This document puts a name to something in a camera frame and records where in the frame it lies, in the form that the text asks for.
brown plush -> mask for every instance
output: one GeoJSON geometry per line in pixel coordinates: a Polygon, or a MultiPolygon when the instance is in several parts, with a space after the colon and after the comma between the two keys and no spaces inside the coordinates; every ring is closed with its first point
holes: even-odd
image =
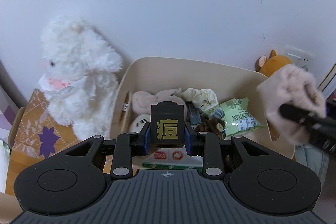
{"type": "Polygon", "coordinates": [[[219,139],[222,138],[222,133],[223,131],[219,131],[219,128],[225,128],[225,123],[224,121],[216,118],[216,117],[212,117],[210,120],[206,119],[205,121],[203,121],[201,124],[199,124],[198,126],[196,126],[196,128],[194,129],[195,132],[211,132],[214,133],[218,136],[219,139]]]}
{"type": "Polygon", "coordinates": [[[267,77],[270,77],[278,69],[281,69],[283,66],[288,64],[293,64],[293,62],[287,56],[277,55],[275,50],[271,51],[269,59],[267,59],[266,55],[264,55],[260,57],[258,61],[258,65],[260,67],[259,72],[267,77]]]}

white stuffed animal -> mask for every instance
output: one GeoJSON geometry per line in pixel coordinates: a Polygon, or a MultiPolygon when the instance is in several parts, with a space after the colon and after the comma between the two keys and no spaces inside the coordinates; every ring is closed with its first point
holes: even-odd
{"type": "Polygon", "coordinates": [[[135,118],[135,120],[129,126],[128,132],[137,132],[140,133],[141,129],[146,122],[151,121],[151,116],[149,114],[141,114],[135,118]]]}
{"type": "Polygon", "coordinates": [[[48,111],[79,140],[109,138],[121,56],[84,20],[59,17],[41,35],[48,62],[39,81],[48,111]]]}

electrical outlet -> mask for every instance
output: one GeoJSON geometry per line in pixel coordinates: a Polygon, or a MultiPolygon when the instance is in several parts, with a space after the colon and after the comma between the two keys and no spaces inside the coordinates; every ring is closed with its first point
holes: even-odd
{"type": "Polygon", "coordinates": [[[283,55],[287,56],[290,60],[292,60],[295,66],[303,68],[306,71],[309,71],[309,66],[314,59],[314,56],[312,54],[290,46],[286,46],[283,55]]]}

chinese character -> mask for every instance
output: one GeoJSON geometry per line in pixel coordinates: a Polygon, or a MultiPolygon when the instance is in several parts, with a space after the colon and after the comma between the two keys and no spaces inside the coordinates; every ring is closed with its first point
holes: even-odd
{"type": "Polygon", "coordinates": [[[160,122],[157,122],[157,138],[159,140],[162,139],[164,133],[164,139],[178,139],[179,137],[177,136],[177,122],[178,120],[172,119],[160,120],[160,122]]]}

storage box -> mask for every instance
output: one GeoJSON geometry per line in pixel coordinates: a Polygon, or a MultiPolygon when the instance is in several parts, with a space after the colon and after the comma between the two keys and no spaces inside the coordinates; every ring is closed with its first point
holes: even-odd
{"type": "Polygon", "coordinates": [[[121,80],[112,118],[110,138],[115,139],[120,133],[127,132],[128,126],[135,119],[132,108],[123,112],[123,105],[129,95],[139,91],[156,94],[172,88],[212,89],[220,103],[232,98],[249,98],[248,111],[265,129],[258,129],[245,137],[272,149],[288,158],[294,155],[294,145],[280,136],[272,141],[263,110],[263,104],[256,87],[267,79],[261,73],[195,60],[145,57],[133,62],[121,80]]]}

